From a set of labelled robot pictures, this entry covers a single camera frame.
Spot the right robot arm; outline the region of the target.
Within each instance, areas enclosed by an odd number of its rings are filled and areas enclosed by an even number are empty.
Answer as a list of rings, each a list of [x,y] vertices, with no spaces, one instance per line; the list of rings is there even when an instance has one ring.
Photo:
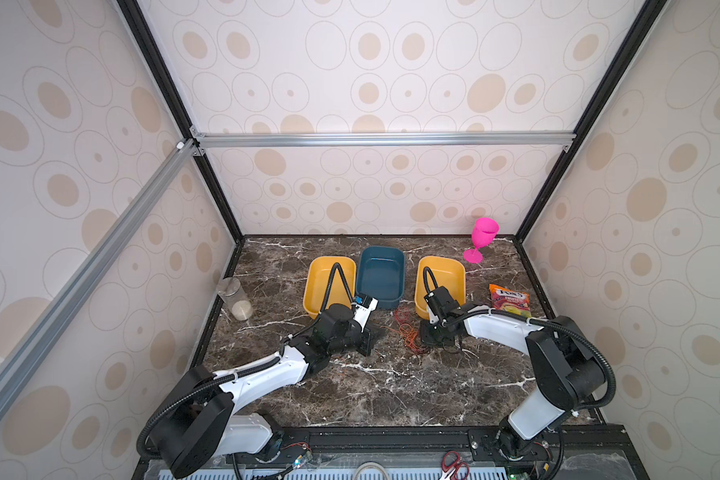
[[[529,357],[536,389],[498,427],[493,449],[509,461],[519,461],[545,430],[562,425],[579,410],[608,405],[617,387],[605,355],[569,317],[552,320],[473,303],[460,304],[439,284],[430,267],[421,278],[428,318],[419,335],[427,347],[450,348],[466,337],[512,348]]]

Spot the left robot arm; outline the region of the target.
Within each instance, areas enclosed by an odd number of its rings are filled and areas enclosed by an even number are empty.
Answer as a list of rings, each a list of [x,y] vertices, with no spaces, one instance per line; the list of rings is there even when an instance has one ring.
[[[218,456],[269,454],[282,434],[267,415],[241,409],[325,369],[337,355],[372,349],[368,319],[377,299],[357,293],[349,305],[323,301],[312,324],[284,339],[269,356],[217,372],[188,370],[146,421],[136,440],[139,456],[161,460],[185,478]]]

